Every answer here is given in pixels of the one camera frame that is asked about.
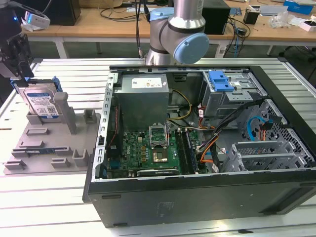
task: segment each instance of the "motherboard chip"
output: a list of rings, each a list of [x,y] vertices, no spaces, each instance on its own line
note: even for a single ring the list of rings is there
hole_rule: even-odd
[[[168,150],[167,149],[153,149],[153,162],[168,162]]]

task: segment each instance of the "aluminum extrusion table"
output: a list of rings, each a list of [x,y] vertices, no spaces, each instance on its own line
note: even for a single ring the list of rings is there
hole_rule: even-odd
[[[277,59],[202,59],[199,64],[259,65],[316,132],[316,90]],[[77,113],[103,104],[110,65],[141,65],[140,59],[44,59],[32,64],[38,79],[57,76]],[[27,124],[26,105],[11,93],[0,109],[0,236],[315,236],[316,197],[282,216],[254,217],[106,229],[92,204],[81,200],[85,173],[4,176],[3,162]]]

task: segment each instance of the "blue drive latch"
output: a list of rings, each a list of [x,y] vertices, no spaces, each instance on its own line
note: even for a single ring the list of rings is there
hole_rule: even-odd
[[[209,71],[208,75],[215,91],[234,91],[234,88],[229,84],[228,77],[222,71]]]

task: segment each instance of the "yellow wire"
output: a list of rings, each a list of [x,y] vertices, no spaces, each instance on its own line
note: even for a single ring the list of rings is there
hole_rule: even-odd
[[[186,117],[188,117],[188,116],[190,115],[190,113],[191,113],[191,111],[192,111],[192,105],[191,105],[191,103],[189,102],[189,100],[187,99],[187,97],[186,97],[184,94],[182,94],[180,91],[178,91],[178,90],[173,90],[173,91],[176,91],[176,92],[179,93],[181,96],[183,96],[183,98],[185,98],[185,100],[188,102],[188,104],[189,104],[189,106],[190,106],[190,109],[189,109],[189,111],[187,112],[186,115],[183,115],[183,116],[181,116],[181,117],[176,117],[176,118],[168,118],[167,120],[181,120],[181,119],[185,119]]]

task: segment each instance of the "wooden desk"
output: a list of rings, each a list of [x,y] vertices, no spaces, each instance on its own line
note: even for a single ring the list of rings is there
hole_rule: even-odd
[[[257,0],[250,0],[252,5],[262,5]],[[270,0],[262,0],[270,5],[282,5],[281,3]],[[230,7],[240,7],[242,10],[247,8],[246,3],[236,1],[225,1]],[[28,36],[31,41],[53,41],[56,43],[61,58],[67,58],[67,51],[63,46],[66,41],[79,42],[96,42],[97,49],[100,51],[99,42],[135,42],[136,23],[132,22],[116,22],[100,16],[99,9],[83,8],[81,16],[74,26],[51,26],[49,29],[39,32],[29,32]],[[130,16],[135,13],[113,12],[111,17],[120,18]],[[297,17],[309,18],[307,15],[291,12]],[[139,22],[141,42],[150,42],[150,24],[142,15]],[[243,16],[235,16],[236,19],[242,21]],[[270,17],[259,16],[255,25],[248,25],[251,28],[250,36],[245,40],[244,44],[252,45],[293,45],[293,46],[316,46],[316,33],[306,32],[303,29],[291,26],[291,28],[276,28],[269,26]],[[223,35],[209,35],[211,44],[218,44],[217,57],[222,55],[223,49],[230,43],[233,38],[233,29],[230,25],[226,27]]]

